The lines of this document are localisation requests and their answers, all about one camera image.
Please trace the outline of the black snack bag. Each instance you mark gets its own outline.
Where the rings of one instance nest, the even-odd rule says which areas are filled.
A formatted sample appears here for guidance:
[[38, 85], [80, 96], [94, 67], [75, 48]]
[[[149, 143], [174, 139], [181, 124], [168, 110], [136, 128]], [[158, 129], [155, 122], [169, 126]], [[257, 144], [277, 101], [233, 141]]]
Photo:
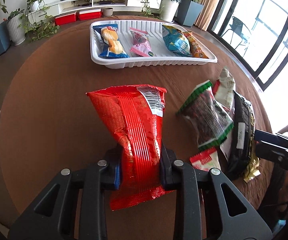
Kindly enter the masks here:
[[237, 180], [251, 161], [255, 128], [252, 103], [237, 92], [234, 92], [233, 122], [231, 152], [226, 176], [230, 180]]

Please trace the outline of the small red white candy packet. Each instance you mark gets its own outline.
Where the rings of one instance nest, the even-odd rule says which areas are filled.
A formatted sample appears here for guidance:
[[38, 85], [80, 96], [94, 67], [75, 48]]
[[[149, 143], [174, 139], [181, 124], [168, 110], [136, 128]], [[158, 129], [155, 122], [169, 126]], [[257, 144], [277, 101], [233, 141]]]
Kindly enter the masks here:
[[211, 168], [221, 170], [218, 153], [215, 147], [209, 148], [189, 158], [192, 166], [198, 170], [208, 172]]

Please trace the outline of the gold foil snack packet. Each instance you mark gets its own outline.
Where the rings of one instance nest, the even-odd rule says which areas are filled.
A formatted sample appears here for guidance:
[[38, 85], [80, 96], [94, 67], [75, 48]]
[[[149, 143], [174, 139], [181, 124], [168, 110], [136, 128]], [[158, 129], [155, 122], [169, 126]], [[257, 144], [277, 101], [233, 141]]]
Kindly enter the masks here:
[[248, 165], [246, 167], [246, 170], [244, 172], [243, 180], [244, 182], [248, 183], [255, 177], [260, 175], [260, 170], [259, 170], [259, 158], [256, 156], [255, 148], [256, 148], [256, 143], [254, 142], [254, 134], [256, 131], [256, 119], [254, 116], [254, 111], [253, 107], [251, 105], [248, 106], [249, 110], [249, 116], [250, 116], [250, 142], [249, 142], [249, 149], [248, 153], [250, 156], [250, 160], [248, 162]]

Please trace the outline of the red chip bag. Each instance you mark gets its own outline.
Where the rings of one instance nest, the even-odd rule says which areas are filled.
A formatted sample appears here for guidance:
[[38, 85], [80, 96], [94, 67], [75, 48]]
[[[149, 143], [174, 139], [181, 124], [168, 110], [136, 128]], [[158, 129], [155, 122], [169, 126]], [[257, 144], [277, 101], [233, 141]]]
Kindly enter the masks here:
[[122, 147], [121, 185], [110, 197], [113, 211], [166, 194], [160, 182], [162, 125], [167, 90], [148, 84], [88, 92], [98, 116]]

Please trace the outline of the green edged dried fruit bag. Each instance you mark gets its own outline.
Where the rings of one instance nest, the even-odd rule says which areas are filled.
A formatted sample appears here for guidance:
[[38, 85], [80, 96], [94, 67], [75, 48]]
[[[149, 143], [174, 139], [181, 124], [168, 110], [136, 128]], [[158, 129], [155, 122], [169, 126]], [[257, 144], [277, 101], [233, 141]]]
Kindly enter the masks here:
[[200, 152], [219, 146], [233, 129], [233, 120], [215, 100], [209, 80], [194, 88], [177, 115], [182, 115], [194, 127]]

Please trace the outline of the white long snack bag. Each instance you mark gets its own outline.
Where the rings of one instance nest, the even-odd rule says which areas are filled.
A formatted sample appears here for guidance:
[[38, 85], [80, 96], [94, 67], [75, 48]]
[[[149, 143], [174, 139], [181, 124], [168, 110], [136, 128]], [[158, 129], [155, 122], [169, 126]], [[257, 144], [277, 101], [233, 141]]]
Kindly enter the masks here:
[[224, 67], [212, 87], [214, 98], [224, 107], [231, 110], [234, 102], [235, 80], [229, 70]]

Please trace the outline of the pink snack packet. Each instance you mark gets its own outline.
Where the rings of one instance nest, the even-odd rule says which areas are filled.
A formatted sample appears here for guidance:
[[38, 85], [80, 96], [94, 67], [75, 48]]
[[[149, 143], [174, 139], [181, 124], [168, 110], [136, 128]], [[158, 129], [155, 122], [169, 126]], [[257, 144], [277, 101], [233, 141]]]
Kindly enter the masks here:
[[147, 31], [130, 28], [130, 32], [133, 37], [133, 46], [130, 48], [130, 52], [142, 57], [155, 56], [149, 42]]

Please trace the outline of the blue cartoon snack bag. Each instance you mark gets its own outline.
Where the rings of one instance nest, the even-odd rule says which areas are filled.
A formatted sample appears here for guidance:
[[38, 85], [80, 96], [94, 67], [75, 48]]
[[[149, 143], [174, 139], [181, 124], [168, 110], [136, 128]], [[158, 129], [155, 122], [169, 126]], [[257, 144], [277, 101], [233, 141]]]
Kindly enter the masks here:
[[163, 24], [162, 37], [164, 44], [169, 51], [172, 51], [179, 56], [192, 56], [190, 53], [189, 41], [179, 29]]

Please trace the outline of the white plastic tray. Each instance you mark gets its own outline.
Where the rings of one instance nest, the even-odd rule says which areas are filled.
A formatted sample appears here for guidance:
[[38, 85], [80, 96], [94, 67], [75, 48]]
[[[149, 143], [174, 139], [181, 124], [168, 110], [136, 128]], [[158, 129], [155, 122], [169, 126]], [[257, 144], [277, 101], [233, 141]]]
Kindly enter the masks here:
[[183, 27], [158, 21], [96, 21], [90, 25], [91, 58], [110, 69], [204, 65], [216, 56]]

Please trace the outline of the orange snack packet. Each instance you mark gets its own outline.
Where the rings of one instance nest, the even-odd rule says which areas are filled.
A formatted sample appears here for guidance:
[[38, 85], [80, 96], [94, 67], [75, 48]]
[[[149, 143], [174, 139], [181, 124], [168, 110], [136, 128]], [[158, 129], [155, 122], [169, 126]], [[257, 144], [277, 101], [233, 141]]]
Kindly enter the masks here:
[[208, 56], [201, 49], [200, 44], [197, 42], [197, 39], [193, 36], [192, 32], [187, 31], [183, 32], [183, 34], [188, 39], [192, 56], [200, 59], [208, 59]]

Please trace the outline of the black balcony chair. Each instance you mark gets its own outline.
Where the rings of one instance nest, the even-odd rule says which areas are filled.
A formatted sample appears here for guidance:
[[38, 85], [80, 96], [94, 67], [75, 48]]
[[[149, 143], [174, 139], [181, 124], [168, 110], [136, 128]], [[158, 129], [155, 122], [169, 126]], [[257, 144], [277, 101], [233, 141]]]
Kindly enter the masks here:
[[246, 24], [236, 16], [232, 16], [231, 20], [232, 20], [231, 24], [228, 25], [228, 28], [224, 31], [224, 33], [220, 37], [223, 38], [227, 34], [227, 32], [230, 31], [231, 32], [231, 39], [229, 41], [230, 46], [232, 45], [234, 35], [239, 37], [240, 42], [235, 46], [234, 49], [237, 50], [238, 47], [243, 47], [244, 48], [243, 56], [245, 56], [250, 45], [252, 33], [250, 29], [246, 26]]

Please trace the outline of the blue bread snack packet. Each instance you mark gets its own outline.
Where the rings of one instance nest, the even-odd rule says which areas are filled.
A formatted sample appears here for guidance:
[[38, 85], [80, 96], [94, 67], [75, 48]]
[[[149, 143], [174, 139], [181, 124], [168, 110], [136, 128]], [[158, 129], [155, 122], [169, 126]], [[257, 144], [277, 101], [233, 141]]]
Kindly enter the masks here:
[[99, 33], [103, 42], [103, 50], [100, 57], [109, 59], [129, 58], [129, 55], [122, 46], [117, 31], [119, 26], [116, 23], [100, 24], [92, 27], [95, 32]]

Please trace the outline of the large plant grey blue pot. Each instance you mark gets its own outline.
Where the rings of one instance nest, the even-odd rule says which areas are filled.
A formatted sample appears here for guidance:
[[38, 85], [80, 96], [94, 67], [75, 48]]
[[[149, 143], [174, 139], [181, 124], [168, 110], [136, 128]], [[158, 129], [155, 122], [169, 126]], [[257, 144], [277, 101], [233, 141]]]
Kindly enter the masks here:
[[181, 0], [176, 21], [183, 26], [191, 27], [203, 9], [200, 0]]

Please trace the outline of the right red storage box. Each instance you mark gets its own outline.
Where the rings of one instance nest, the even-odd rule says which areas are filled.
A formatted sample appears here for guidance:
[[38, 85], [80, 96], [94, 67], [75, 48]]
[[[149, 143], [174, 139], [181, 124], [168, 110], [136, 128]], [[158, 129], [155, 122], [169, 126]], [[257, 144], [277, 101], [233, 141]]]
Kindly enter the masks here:
[[101, 9], [91, 9], [91, 10], [84, 10], [84, 11], [78, 12], [78, 20], [79, 21], [101, 18], [101, 16], [102, 16]]

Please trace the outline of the red storage box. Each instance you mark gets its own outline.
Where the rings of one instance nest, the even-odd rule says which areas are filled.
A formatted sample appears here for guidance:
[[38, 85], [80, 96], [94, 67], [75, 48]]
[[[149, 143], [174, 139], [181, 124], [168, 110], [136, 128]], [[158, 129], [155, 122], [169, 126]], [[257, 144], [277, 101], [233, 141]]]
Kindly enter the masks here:
[[65, 15], [59, 15], [55, 17], [55, 24], [56, 25], [64, 25], [69, 24], [77, 21], [77, 15], [76, 12], [65, 14]]
[[101, 18], [101, 16], [102, 16], [101, 9], [91, 9], [91, 10], [84, 10], [84, 11], [78, 12], [78, 20], [79, 21]]

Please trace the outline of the beige curtain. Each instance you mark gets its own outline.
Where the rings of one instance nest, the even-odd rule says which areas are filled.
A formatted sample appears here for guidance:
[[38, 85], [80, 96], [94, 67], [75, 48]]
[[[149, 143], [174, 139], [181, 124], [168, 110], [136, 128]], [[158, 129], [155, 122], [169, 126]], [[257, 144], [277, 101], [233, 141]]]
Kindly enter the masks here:
[[203, 9], [196, 19], [195, 26], [206, 31], [214, 15], [219, 0], [200, 0]]

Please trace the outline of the small round beige pot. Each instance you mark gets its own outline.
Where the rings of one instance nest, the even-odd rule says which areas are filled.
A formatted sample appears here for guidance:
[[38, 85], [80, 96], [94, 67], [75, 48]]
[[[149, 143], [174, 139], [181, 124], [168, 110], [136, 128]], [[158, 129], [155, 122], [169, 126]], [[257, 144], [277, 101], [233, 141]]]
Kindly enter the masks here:
[[111, 17], [114, 13], [114, 9], [113, 8], [103, 8], [102, 9], [102, 14], [104, 17]]

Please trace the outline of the left red storage box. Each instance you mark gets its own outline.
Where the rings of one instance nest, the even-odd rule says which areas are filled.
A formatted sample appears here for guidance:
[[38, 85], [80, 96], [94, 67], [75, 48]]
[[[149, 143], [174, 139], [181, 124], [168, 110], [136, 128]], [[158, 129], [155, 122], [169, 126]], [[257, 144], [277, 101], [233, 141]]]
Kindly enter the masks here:
[[55, 17], [55, 24], [56, 25], [64, 25], [69, 24], [77, 21], [77, 15], [76, 12], [65, 14], [65, 15], [59, 15]]

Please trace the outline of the trailing plant on console left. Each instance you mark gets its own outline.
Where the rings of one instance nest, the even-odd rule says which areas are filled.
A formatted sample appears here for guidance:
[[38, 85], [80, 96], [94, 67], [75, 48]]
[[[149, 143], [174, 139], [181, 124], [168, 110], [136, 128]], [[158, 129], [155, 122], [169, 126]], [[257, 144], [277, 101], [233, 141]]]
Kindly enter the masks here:
[[44, 0], [27, 0], [26, 9], [20, 16], [19, 27], [23, 28], [30, 42], [48, 38], [58, 33], [55, 18], [48, 14], [50, 6]]

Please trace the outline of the white TV console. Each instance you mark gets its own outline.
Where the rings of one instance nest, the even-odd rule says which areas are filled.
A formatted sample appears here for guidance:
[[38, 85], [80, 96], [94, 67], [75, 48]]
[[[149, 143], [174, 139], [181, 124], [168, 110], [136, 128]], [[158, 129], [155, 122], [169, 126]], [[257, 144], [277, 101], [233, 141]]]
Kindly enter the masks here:
[[[149, 0], [153, 13], [158, 13], [162, 0]], [[59, 0], [49, 4], [48, 14], [59, 16], [75, 11], [113, 8], [114, 12], [141, 12], [141, 0]]]

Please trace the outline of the plant in tall white pot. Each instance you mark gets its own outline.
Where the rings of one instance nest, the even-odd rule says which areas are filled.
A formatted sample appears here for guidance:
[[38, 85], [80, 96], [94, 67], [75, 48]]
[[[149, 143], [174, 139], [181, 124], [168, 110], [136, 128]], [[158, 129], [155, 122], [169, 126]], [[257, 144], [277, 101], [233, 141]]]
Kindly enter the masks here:
[[160, 19], [165, 22], [173, 22], [175, 13], [181, 0], [162, 0], [160, 7]]

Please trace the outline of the plant in white ribbed pot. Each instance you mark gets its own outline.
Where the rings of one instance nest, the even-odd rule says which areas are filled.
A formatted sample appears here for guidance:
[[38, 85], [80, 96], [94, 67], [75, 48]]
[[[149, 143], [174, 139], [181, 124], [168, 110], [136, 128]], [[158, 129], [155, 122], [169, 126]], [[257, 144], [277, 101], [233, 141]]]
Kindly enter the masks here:
[[12, 11], [7, 18], [7, 30], [9, 37], [15, 46], [22, 44], [25, 40], [25, 29], [23, 26], [23, 16], [24, 10], [18, 8]]

